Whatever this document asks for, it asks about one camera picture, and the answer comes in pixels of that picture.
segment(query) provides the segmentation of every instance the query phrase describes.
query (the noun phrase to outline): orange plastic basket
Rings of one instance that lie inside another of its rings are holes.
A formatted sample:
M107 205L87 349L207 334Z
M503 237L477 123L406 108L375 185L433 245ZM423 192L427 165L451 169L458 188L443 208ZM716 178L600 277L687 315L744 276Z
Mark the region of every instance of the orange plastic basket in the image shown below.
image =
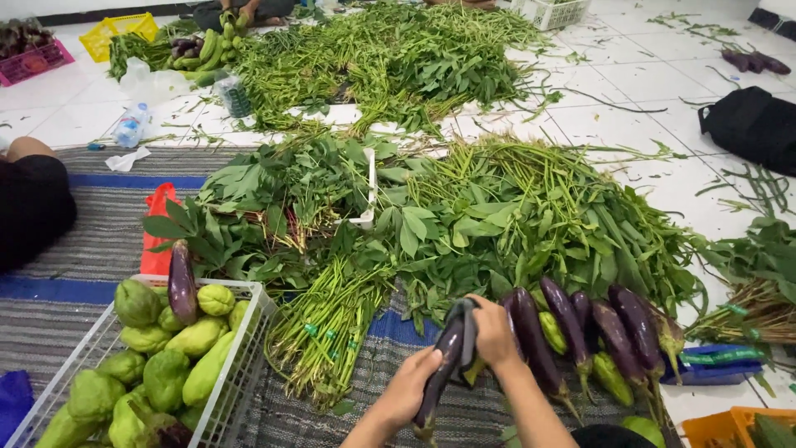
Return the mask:
M88 54L92 55L94 62L105 62L111 59L111 37L116 34L138 33L148 41L154 40L158 32L152 14L137 14L105 18L88 33L80 36L80 41L86 47Z
M755 414L769 415L787 425L796 425L796 410L735 406L720 414L685 420L683 431L694 448L710 446L708 442L712 439L725 444L739 442L740 446L752 448L755 444L747 428L755 424Z

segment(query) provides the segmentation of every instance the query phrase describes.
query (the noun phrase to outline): red plastic bag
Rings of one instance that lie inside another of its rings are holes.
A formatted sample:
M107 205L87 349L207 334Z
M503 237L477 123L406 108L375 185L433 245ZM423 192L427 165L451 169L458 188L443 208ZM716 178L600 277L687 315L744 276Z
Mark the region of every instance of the red plastic bag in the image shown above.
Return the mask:
M166 199L171 199L177 204L177 191L171 182L162 183L155 189L152 195L146 197L146 204L150 210L146 216L163 215L168 216L166 213ZM164 250L160 253L152 253L148 249L159 246L164 242L169 241L168 238L155 238L152 235L144 232L144 251L141 253L141 273L150 275L169 275L169 263L171 263L171 249Z

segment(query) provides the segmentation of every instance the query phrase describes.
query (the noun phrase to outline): white tile floor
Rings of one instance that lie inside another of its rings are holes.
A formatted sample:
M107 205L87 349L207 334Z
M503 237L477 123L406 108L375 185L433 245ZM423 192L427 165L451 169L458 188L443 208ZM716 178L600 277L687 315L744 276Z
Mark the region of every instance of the white tile floor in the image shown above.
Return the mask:
M672 11L701 14L690 17L692 23L716 23L732 27L741 33L725 37L741 45L752 44L760 51L776 56L796 69L796 42L774 35L746 22L755 8L756 0L593 0L590 13L577 26L551 32L558 48L538 57L533 51L508 50L507 56L523 63L536 63L552 71L546 84L552 87L573 88L597 96L610 104L625 108L656 110L659 113L632 113L614 108L575 93L565 92L561 102L551 105L535 120L525 123L530 112L518 110L513 104L503 110L480 114L477 108L464 108L457 116L442 122L443 134L453 132L466 139L474 139L482 127L495 131L515 132L523 139L544 137L544 133L559 143L606 144L633 147L653 154L662 142L672 151L685 154L687 159L668 162L637 161L616 163L625 155L596 153L593 159L607 162L606 169L616 171L619 182L648 193L650 204L662 210L675 210L677 222L691 226L708 238L741 235L755 213L743 210L732 213L719 199L742 200L740 193L748 189L743 184L736 189L723 188L695 197L694 194L721 176L722 169L738 170L741 162L716 147L709 138L701 136L697 123L697 107L685 104L715 100L730 92L734 86L722 79L711 66L725 77L732 77L742 87L759 85L778 97L796 101L796 74L777 77L771 73L737 73L719 58L719 44L705 43L701 37L684 33L681 27L670 29L646 20ZM172 18L158 18L165 23ZM11 88L0 88L0 123L13 127L0 128L0 140L12 140L30 135L53 147L82 145L107 136L123 113L128 99L118 85L103 76L107 63L95 64L78 42L77 37L91 25L62 26L57 36L64 42L76 62L45 73ZM573 51L585 54L589 61L569 57ZM180 97L153 108L152 125L147 137L175 134L175 137L153 145L194 146L189 128L163 127L162 123L201 125L209 134L220 136L228 144L257 145L257 142L278 140L281 135L262 135L254 132L234 132L223 108L199 104L192 108L198 95ZM535 108L538 99L522 103ZM324 117L327 123L345 126L354 122L359 111L352 105L332 106ZM378 125L379 129L394 129L394 125ZM783 217L796 226L792 215ZM725 291L711 277L701 274L709 285L711 306L725 299ZM684 324L689 314L683 312ZM678 388L664 387L665 401L675 423L702 415L725 411L730 406L796 407L796 395L787 389L791 380L784 375L770 374L769 382L778 392L777 399L769 399L759 387L744 383L736 387Z

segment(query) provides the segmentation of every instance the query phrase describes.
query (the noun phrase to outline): black bag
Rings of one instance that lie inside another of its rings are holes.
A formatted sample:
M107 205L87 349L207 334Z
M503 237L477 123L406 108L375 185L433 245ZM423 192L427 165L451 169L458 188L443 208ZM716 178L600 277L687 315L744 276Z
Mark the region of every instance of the black bag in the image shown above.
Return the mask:
M796 104L760 87L744 88L701 108L699 124L703 134L710 132L713 143L732 154L781 175L796 175Z

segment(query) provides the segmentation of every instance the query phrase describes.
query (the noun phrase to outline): pink plastic basket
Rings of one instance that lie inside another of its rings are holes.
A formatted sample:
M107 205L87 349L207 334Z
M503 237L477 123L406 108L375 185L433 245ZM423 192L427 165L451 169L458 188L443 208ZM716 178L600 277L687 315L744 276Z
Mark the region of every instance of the pink plastic basket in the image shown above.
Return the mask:
M9 87L74 61L75 58L56 39L50 45L0 61L0 84Z

